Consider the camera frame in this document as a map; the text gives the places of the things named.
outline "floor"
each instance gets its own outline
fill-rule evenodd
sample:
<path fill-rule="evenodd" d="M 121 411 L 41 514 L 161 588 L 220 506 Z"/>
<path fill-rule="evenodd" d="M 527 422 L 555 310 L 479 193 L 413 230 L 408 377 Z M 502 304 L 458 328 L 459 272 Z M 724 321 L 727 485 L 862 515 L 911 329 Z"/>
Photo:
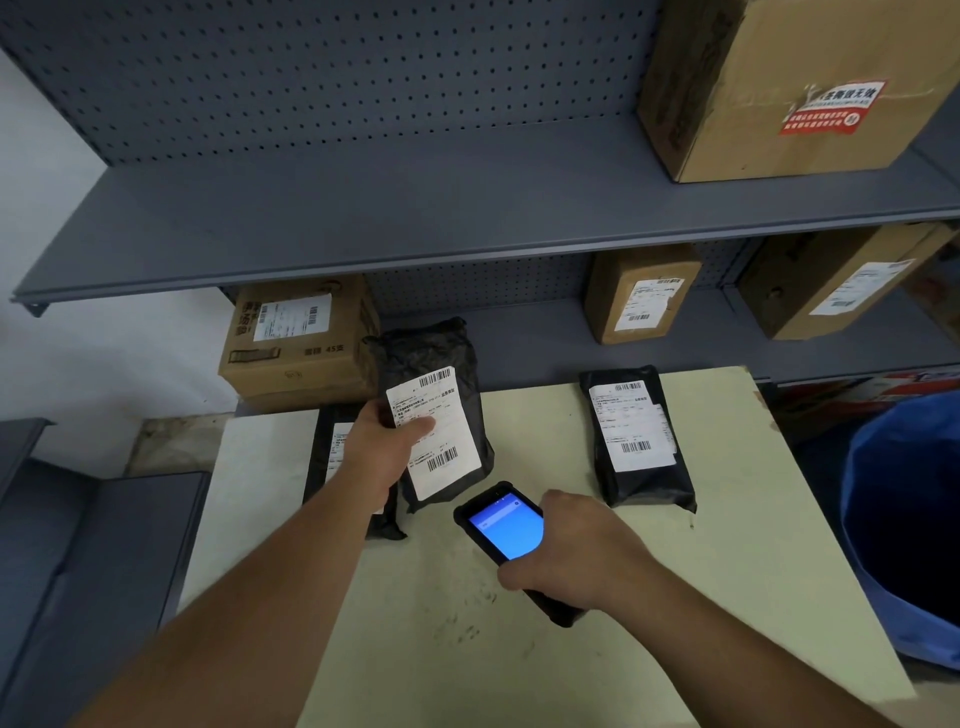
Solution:
<path fill-rule="evenodd" d="M 144 422 L 133 446 L 127 475 L 212 471 L 224 427 L 232 413 Z M 903 728 L 960 726 L 960 683 L 915 682 L 918 700 L 883 712 Z"/>

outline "black plastic mailer bag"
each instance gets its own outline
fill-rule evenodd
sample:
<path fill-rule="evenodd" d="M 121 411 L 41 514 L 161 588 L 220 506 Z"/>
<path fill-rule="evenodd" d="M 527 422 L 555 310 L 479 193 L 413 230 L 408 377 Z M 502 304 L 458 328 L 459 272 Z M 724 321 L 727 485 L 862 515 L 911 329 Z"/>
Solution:
<path fill-rule="evenodd" d="M 431 416 L 437 424 L 413 448 L 400 490 L 409 512 L 453 500 L 493 470 L 483 426 L 477 356 L 461 318 L 368 336 L 380 393 L 395 425 Z"/>
<path fill-rule="evenodd" d="M 344 461 L 344 442 L 356 422 L 362 404 L 333 404 L 321 407 L 317 414 L 317 428 L 310 452 L 303 502 L 313 497 L 333 477 Z M 396 524 L 396 484 L 391 486 L 387 502 L 380 511 L 370 516 L 367 526 L 368 539 L 402 541 L 407 535 Z"/>
<path fill-rule="evenodd" d="M 603 500 L 675 503 L 696 513 L 693 483 L 654 367 L 580 374 L 593 421 L 593 467 Z"/>

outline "brown cardboard box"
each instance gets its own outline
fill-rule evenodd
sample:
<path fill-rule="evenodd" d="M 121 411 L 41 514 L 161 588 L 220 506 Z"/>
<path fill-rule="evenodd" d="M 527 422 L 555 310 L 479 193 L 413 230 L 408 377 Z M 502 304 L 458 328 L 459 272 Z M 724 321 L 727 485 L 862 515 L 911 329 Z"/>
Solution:
<path fill-rule="evenodd" d="M 851 324 L 953 235 L 941 223 L 774 235 L 737 287 L 769 337 L 809 339 Z"/>
<path fill-rule="evenodd" d="M 913 274 L 903 288 L 944 333 L 960 344 L 960 249 L 947 245 Z"/>
<path fill-rule="evenodd" d="M 363 276 L 244 286 L 219 374 L 262 412 L 363 401 L 376 368 L 362 339 L 379 332 Z"/>
<path fill-rule="evenodd" d="M 666 0 L 637 111 L 678 182 L 878 169 L 960 81 L 958 37 L 957 0 Z"/>
<path fill-rule="evenodd" d="M 596 254 L 584 298 L 593 336 L 601 344 L 663 336 L 700 265 L 688 243 Z"/>

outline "blue screen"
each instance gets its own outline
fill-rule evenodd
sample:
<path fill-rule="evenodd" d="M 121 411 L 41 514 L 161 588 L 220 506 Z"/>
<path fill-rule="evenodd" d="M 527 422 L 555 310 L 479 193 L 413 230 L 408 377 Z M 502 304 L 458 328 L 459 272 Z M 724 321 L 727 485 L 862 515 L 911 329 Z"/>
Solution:
<path fill-rule="evenodd" d="M 470 522 L 508 559 L 529 553 L 543 539 L 543 517 L 512 495 L 471 516 Z"/>

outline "red sticker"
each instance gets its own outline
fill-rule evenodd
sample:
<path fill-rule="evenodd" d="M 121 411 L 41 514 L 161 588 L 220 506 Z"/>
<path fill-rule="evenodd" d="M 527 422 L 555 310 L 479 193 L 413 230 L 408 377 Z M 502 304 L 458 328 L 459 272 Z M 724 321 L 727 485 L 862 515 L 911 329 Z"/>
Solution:
<path fill-rule="evenodd" d="M 866 81 L 836 86 L 791 113 L 780 134 L 854 133 L 886 85 Z"/>

